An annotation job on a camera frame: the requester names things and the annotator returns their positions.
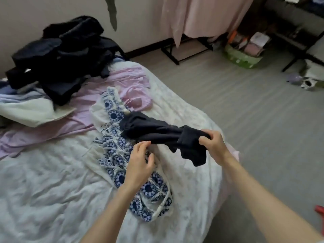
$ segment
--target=pink curtain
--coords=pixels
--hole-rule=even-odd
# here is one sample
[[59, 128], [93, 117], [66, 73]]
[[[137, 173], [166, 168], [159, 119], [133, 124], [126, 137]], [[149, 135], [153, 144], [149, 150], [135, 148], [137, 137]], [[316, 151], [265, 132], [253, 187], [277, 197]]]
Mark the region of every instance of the pink curtain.
[[218, 37], [238, 27], [253, 0], [163, 0], [162, 29], [178, 47], [182, 34]]

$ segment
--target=black clothing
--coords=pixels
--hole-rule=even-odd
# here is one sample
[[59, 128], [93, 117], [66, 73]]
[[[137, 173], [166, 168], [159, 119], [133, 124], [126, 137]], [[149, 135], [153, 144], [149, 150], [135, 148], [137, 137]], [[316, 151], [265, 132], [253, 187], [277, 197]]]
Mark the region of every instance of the black clothing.
[[64, 105], [85, 76], [109, 76], [107, 64], [117, 51], [126, 58], [113, 40], [100, 36], [103, 31], [98, 20], [89, 16], [49, 25], [41, 39], [13, 54], [16, 67], [6, 72], [10, 86], [19, 89], [39, 81], [54, 103]]
[[149, 118], [141, 112], [131, 112], [119, 123], [121, 136], [136, 142], [151, 141], [152, 144], [165, 144], [171, 152], [180, 149], [181, 156], [190, 159], [194, 166], [206, 163], [206, 148], [198, 143], [200, 136], [210, 136], [189, 126], [177, 127], [167, 122]]

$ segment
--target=pink clothing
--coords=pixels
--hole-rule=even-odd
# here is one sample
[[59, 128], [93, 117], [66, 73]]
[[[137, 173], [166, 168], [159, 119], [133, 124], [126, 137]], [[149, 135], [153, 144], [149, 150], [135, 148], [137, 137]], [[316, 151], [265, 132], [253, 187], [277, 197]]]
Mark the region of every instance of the pink clothing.
[[182, 34], [218, 37], [238, 27], [253, 0], [163, 0], [161, 24], [176, 46]]
[[150, 83], [140, 66], [111, 72], [109, 81], [131, 111], [143, 111], [152, 106], [152, 98], [147, 93]]
[[42, 143], [47, 140], [72, 135], [88, 130], [95, 130], [92, 124], [89, 108], [96, 103], [100, 93], [107, 90], [108, 86], [119, 86], [122, 98], [134, 110], [151, 106], [145, 91], [141, 88], [149, 88], [149, 82], [144, 71], [140, 67], [127, 68], [111, 72], [111, 76], [91, 78], [84, 83], [81, 89], [73, 94], [69, 105], [76, 108], [67, 117], [57, 121], [48, 122], [35, 128], [14, 123], [9, 130], [3, 130], [0, 136], [0, 159], [7, 155], [17, 155], [25, 147]]

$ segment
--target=hand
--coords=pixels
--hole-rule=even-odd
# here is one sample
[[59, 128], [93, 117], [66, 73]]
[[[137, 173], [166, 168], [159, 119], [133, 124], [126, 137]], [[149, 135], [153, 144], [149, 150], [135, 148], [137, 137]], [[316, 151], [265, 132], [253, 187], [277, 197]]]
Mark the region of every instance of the hand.
[[148, 163], [145, 162], [145, 152], [149, 145], [151, 141], [135, 144], [129, 158], [123, 186], [128, 187], [134, 193], [138, 192], [148, 181], [155, 168], [154, 154], [149, 155]]
[[223, 166], [225, 164], [225, 158], [231, 156], [231, 153], [227, 149], [221, 133], [215, 130], [202, 131], [209, 134], [211, 139], [201, 136], [199, 138], [199, 144], [205, 146], [216, 163]]

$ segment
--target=green basket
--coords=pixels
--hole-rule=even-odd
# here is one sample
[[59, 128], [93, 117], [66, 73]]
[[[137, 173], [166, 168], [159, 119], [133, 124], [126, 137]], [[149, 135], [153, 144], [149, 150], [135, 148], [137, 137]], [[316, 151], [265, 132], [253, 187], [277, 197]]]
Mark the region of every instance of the green basket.
[[253, 57], [247, 55], [237, 49], [234, 49], [231, 45], [225, 46], [226, 57], [234, 64], [244, 67], [246, 69], [252, 69], [262, 59], [262, 57]]

